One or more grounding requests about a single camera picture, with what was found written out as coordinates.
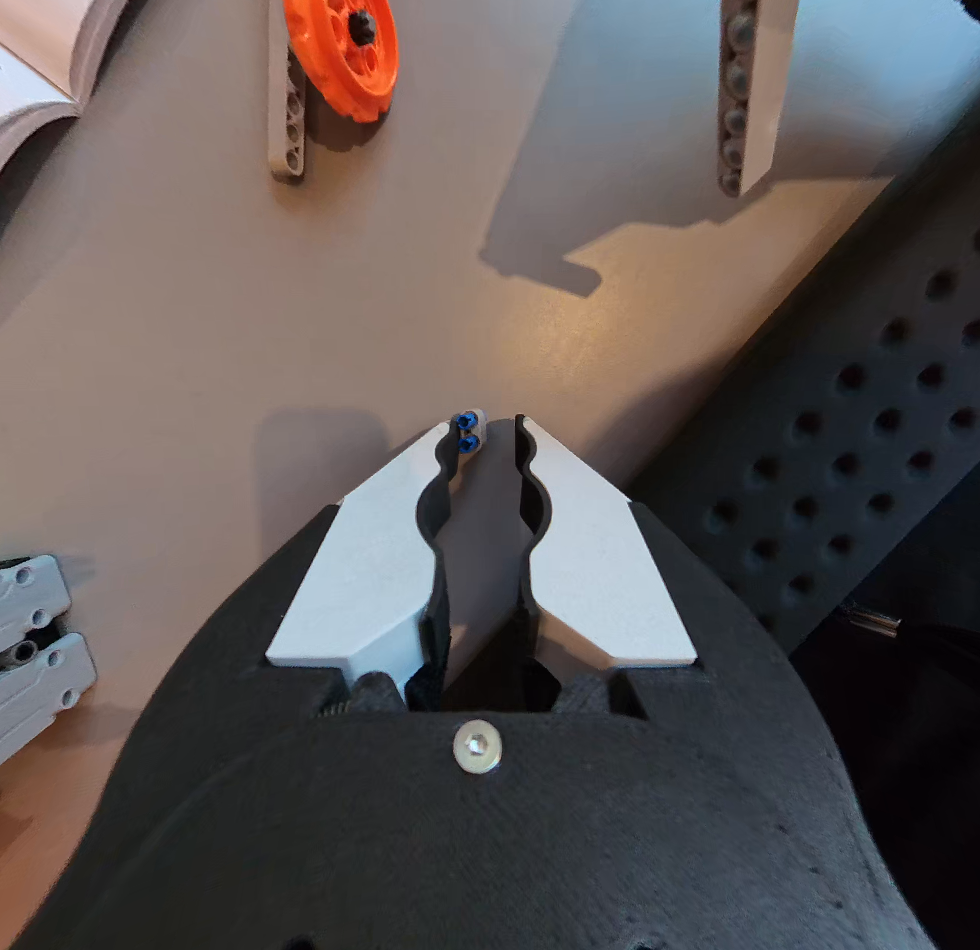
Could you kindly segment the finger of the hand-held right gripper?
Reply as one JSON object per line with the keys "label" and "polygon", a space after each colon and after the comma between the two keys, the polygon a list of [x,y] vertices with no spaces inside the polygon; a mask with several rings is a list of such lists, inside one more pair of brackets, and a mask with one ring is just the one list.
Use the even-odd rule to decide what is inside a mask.
{"label": "finger of the hand-held right gripper", "polygon": [[772,166],[788,88],[800,0],[756,0],[741,194]]}

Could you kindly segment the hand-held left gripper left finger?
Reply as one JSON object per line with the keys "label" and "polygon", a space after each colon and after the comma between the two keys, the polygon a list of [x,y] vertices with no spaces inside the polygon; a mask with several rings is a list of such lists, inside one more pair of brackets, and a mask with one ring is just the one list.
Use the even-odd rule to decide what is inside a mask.
{"label": "hand-held left gripper left finger", "polygon": [[418,508],[441,473],[441,422],[346,494],[265,650],[276,667],[339,669],[348,685],[386,674],[398,693],[423,668],[421,624],[436,556]]}

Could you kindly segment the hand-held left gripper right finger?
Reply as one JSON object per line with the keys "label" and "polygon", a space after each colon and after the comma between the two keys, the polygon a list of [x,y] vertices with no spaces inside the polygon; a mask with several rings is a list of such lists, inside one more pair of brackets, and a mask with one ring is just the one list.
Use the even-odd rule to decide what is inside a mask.
{"label": "hand-held left gripper right finger", "polygon": [[514,420],[520,597],[531,655],[565,687],[621,669],[692,666],[697,650],[627,496],[531,418]]}

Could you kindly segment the grey beam with blue pins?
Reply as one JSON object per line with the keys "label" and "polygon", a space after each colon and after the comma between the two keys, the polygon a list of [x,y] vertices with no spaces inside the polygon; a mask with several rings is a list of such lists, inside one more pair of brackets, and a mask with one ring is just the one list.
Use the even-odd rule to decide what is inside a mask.
{"label": "grey beam with blue pins", "polygon": [[470,407],[462,410],[454,416],[453,424],[459,437],[457,472],[450,481],[451,494],[461,489],[467,466],[486,446],[489,437],[487,413],[481,408]]}

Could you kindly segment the grey desk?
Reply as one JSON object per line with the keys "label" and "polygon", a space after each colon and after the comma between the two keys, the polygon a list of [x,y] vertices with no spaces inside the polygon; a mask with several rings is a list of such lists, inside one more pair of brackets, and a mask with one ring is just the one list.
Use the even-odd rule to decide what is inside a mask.
{"label": "grey desk", "polygon": [[716,183],[718,0],[389,0],[390,114],[266,160],[267,0],[133,0],[2,177],[2,557],[51,553],[98,681],[2,766],[2,948],[219,606],[455,411],[451,671],[507,613],[512,419],[625,488],[978,98],[956,0],[802,0],[773,167]]}

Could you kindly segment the black perforated mat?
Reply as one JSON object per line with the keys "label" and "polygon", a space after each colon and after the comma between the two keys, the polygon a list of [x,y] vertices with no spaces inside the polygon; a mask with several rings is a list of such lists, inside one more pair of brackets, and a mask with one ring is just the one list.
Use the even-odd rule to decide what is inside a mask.
{"label": "black perforated mat", "polygon": [[978,463],[971,107],[628,486],[793,651]]}

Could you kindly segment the grey block robot model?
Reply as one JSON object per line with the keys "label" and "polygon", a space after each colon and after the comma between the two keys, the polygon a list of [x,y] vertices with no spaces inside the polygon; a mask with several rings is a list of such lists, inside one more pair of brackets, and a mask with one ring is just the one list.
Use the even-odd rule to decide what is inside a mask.
{"label": "grey block robot model", "polygon": [[74,708],[96,682],[85,638],[65,623],[70,608],[55,556],[2,561],[2,763]]}

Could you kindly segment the orange wheel beam assembly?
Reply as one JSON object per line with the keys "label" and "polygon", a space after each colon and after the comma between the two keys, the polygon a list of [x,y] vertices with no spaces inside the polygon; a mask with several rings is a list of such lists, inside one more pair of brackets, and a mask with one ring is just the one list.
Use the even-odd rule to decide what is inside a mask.
{"label": "orange wheel beam assembly", "polygon": [[388,0],[268,0],[266,158],[278,181],[305,171],[307,94],[366,126],[388,113],[399,42]]}

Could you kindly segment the open white instruction booklet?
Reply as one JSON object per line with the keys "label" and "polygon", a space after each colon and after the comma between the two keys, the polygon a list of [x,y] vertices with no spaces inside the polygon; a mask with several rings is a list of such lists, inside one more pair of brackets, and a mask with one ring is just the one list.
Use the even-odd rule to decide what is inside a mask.
{"label": "open white instruction booklet", "polygon": [[129,0],[1,0],[1,166],[48,123],[80,116]]}

